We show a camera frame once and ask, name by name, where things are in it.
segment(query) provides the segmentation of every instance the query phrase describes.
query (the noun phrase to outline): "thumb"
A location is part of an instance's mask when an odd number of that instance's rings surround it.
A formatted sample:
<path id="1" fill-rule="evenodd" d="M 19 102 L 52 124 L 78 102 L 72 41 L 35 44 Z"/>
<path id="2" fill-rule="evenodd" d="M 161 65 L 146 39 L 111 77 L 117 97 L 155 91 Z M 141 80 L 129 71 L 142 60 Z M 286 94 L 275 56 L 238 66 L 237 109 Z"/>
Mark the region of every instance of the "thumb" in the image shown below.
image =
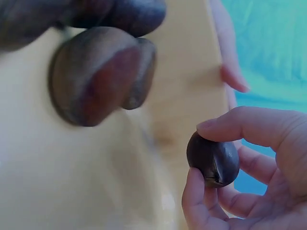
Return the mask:
<path id="1" fill-rule="evenodd" d="M 247 92 L 249 86 L 239 65 L 236 34 L 231 17 L 220 0 L 210 0 L 210 7 L 223 60 L 222 80 L 235 90 Z"/>

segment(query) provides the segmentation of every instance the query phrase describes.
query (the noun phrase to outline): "hand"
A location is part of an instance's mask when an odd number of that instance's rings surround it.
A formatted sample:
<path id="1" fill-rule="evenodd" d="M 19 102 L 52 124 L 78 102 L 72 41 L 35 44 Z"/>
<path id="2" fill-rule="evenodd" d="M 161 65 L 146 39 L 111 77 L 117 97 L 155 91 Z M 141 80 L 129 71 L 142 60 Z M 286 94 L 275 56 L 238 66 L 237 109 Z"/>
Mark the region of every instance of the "hand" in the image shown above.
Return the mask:
<path id="1" fill-rule="evenodd" d="M 182 207 L 190 230 L 307 229 L 307 115 L 256 107 L 237 107 L 198 125 L 213 141 L 246 141 L 271 147 L 276 158 L 240 143 L 243 171 L 266 184 L 264 195 L 240 193 L 229 185 L 209 189 L 197 169 L 190 169 Z M 243 218 L 229 218 L 222 210 Z"/>
<path id="2" fill-rule="evenodd" d="M 241 73 L 236 53 L 236 34 L 232 20 L 221 0 L 210 0 L 211 12 L 220 45 L 223 65 L 221 67 L 222 80 L 227 84 L 229 108 L 236 107 L 233 89 L 240 92 L 249 91 L 249 86 Z"/>

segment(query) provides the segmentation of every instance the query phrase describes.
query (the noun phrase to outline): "blue background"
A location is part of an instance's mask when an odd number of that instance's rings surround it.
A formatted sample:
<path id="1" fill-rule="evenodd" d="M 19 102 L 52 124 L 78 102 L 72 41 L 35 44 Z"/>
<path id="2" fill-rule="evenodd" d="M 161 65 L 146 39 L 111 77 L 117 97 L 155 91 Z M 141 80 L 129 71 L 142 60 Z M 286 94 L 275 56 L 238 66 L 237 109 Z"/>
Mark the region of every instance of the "blue background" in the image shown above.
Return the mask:
<path id="1" fill-rule="evenodd" d="M 252 90 L 238 105 L 307 113 L 307 0 L 222 0 L 237 36 L 243 74 Z M 243 143 L 266 155 L 270 148 Z M 240 171 L 235 187 L 264 194 L 266 186 Z"/>

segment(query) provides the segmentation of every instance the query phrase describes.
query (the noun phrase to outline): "dark blurry object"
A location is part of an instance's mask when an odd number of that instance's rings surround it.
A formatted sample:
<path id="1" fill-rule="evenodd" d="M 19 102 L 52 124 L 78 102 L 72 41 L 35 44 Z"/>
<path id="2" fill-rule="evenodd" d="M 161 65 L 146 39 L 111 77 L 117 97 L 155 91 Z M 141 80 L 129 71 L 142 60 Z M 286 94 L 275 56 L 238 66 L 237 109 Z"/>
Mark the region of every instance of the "dark blurry object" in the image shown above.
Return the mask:
<path id="1" fill-rule="evenodd" d="M 14 51 L 35 41 L 69 9 L 71 1 L 1 0 L 0 51 Z"/>
<path id="2" fill-rule="evenodd" d="M 116 27 L 140 37 L 158 28 L 165 15 L 164 0 L 77 0 L 62 21 L 78 28 Z"/>
<path id="3" fill-rule="evenodd" d="M 233 142 L 214 142 L 195 132 L 189 140 L 187 159 L 190 167 L 201 171 L 208 187 L 224 187 L 238 176 L 240 163 Z"/>
<path id="4" fill-rule="evenodd" d="M 137 40 L 142 51 L 141 66 L 138 76 L 122 105 L 127 110 L 136 109 L 143 105 L 151 88 L 156 67 L 156 48 L 154 44 L 145 38 L 138 38 Z"/>
<path id="5" fill-rule="evenodd" d="M 94 27 L 64 44 L 55 56 L 50 92 L 70 123 L 93 127 L 116 110 L 138 76 L 137 39 L 112 27 Z"/>

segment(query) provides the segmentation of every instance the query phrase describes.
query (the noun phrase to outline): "shiny chestnut shell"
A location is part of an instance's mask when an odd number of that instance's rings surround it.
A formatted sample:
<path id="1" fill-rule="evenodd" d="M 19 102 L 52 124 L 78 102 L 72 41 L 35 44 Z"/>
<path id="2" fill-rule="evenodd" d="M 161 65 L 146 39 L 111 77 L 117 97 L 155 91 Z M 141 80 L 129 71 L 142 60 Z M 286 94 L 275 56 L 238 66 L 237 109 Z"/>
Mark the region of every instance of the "shiny chestnut shell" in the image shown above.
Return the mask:
<path id="1" fill-rule="evenodd" d="M 214 142 L 195 132 L 187 146 L 190 167 L 202 173 L 207 187 L 220 188 L 231 184 L 239 173 L 239 155 L 233 142 Z"/>

